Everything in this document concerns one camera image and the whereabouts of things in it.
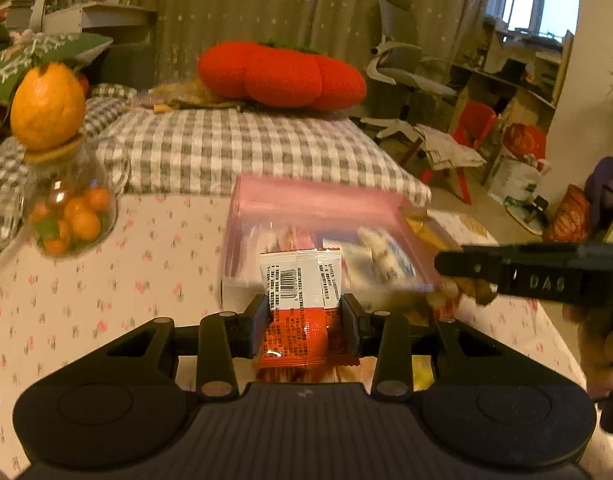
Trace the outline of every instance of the gray office chair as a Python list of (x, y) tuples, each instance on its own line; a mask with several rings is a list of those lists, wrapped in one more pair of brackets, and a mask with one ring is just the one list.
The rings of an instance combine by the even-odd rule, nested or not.
[(417, 23), (411, 12), (413, 0), (379, 0), (382, 18), (382, 41), (371, 50), (373, 59), (366, 67), (366, 74), (376, 81), (389, 85), (403, 85), (409, 90), (397, 119), (361, 118), (360, 121), (384, 130), (376, 135), (381, 140), (398, 132), (415, 142), (419, 135), (407, 122), (413, 92), (424, 92), (435, 97), (453, 97), (455, 91), (435, 79), (420, 75), (425, 73), (441, 75), (448, 68), (448, 60), (424, 56), (417, 45)]

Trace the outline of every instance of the red chair leg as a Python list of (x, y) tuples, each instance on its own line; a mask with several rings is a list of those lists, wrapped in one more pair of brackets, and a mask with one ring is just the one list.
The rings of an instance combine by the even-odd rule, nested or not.
[(464, 168), (456, 168), (457, 178), (460, 181), (460, 187), (462, 189), (462, 200), (466, 205), (471, 205), (471, 194), (468, 192), (468, 184), (466, 183), (466, 176), (464, 175)]
[(409, 161), (411, 156), (417, 153), (417, 150), (419, 150), (419, 147), (421, 146), (421, 144), (422, 144), (422, 139), (418, 139), (413, 143), (413, 145), (409, 148), (409, 151), (406, 152), (406, 154), (401, 158), (400, 166), (405, 165)]
[(422, 173), (422, 176), (420, 177), (420, 180), (424, 184), (428, 184), (431, 178), (433, 178), (433, 170), (424, 170), (424, 172)]

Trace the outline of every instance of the human hand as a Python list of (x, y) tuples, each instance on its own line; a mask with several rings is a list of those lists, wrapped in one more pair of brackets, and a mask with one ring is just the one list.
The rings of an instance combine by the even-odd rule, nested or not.
[(580, 365), (587, 377), (587, 392), (592, 399), (603, 399), (613, 392), (613, 331), (601, 336), (589, 331), (589, 311), (564, 305), (562, 315), (578, 324), (577, 344)]

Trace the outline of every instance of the red plush pillow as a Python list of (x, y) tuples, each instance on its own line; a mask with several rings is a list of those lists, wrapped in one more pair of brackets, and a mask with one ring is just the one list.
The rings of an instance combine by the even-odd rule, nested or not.
[(331, 111), (366, 97), (364, 78), (343, 61), (257, 43), (228, 41), (208, 49), (198, 73), (221, 97), (280, 108)]

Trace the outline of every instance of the gingham quilt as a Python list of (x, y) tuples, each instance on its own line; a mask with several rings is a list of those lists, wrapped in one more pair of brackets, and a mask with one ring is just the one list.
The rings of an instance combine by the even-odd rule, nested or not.
[[(346, 118), (314, 118), (235, 109), (132, 110), (105, 131), (131, 156), (128, 191), (231, 194), (240, 173), (375, 187), (415, 205), (430, 190)], [(117, 157), (112, 144), (106, 160)]]
[[(110, 123), (126, 112), (131, 89), (116, 85), (98, 85), (91, 89), (86, 102), (86, 116), (80, 133), (98, 136)], [(0, 251), (10, 241), (21, 217), (21, 200), (27, 170), (24, 149), (13, 137), (0, 144)]]
[[(430, 190), (400, 168), (349, 119), (228, 110), (125, 113), (126, 92), (97, 90), (83, 132), (100, 140), (98, 158), (118, 182), (130, 157), (126, 192), (228, 196), (240, 173), (267, 174), (407, 195), (417, 206)], [(0, 146), (0, 250), (17, 229), (26, 181), (23, 149)]]

